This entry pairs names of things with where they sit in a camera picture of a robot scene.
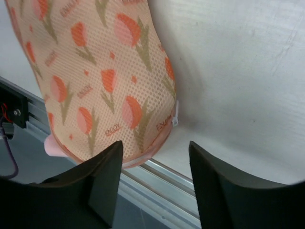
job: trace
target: pink fabric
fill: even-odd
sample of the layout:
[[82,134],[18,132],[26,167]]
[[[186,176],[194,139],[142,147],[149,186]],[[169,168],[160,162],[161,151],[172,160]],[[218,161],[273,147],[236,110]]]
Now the pink fabric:
[[54,136],[51,134],[49,135],[46,140],[44,140],[44,150],[46,151],[47,155],[49,156],[61,156],[61,157],[68,157],[61,147],[57,144]]

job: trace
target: screw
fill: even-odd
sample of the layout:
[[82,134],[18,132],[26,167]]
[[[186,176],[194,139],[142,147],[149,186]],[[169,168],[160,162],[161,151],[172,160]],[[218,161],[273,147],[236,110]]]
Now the screw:
[[14,110],[14,115],[15,115],[15,116],[20,116],[20,115],[21,115],[20,110],[19,110],[19,109]]

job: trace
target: cable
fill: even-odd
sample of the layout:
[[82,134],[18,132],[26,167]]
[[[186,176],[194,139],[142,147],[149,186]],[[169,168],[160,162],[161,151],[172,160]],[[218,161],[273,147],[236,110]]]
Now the cable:
[[6,117],[2,117],[0,119],[0,132],[1,132],[1,136],[3,138],[3,141],[4,141],[4,144],[5,144],[5,147],[9,153],[9,156],[10,156],[10,159],[12,160],[13,164],[14,164],[14,173],[12,173],[11,175],[7,175],[7,176],[0,176],[1,178],[4,178],[4,179],[12,179],[14,177],[16,177],[19,173],[19,168],[18,168],[18,165],[17,165],[17,162],[13,156],[13,153],[11,152],[11,149],[10,149],[10,145],[9,145],[9,142],[8,142],[8,138],[5,134],[5,130],[3,128],[3,122],[4,122],[4,119],[6,119]]

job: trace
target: red wire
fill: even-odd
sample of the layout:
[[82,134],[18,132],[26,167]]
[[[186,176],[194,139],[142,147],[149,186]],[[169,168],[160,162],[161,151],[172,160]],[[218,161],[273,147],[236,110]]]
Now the red wire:
[[8,109],[8,106],[6,106],[5,103],[3,103],[3,105],[5,106],[5,109],[4,109],[3,106],[1,105],[3,117],[4,117],[9,123],[13,123],[13,121],[10,120],[10,119],[7,117],[7,115],[6,115],[6,110]]

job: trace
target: white surface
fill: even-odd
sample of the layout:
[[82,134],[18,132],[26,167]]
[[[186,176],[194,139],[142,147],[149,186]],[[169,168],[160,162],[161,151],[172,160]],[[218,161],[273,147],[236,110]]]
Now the white surface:
[[[254,175],[305,178],[305,2],[150,0],[180,125],[155,159],[190,177],[188,144]],[[0,1],[0,75],[41,97]]]

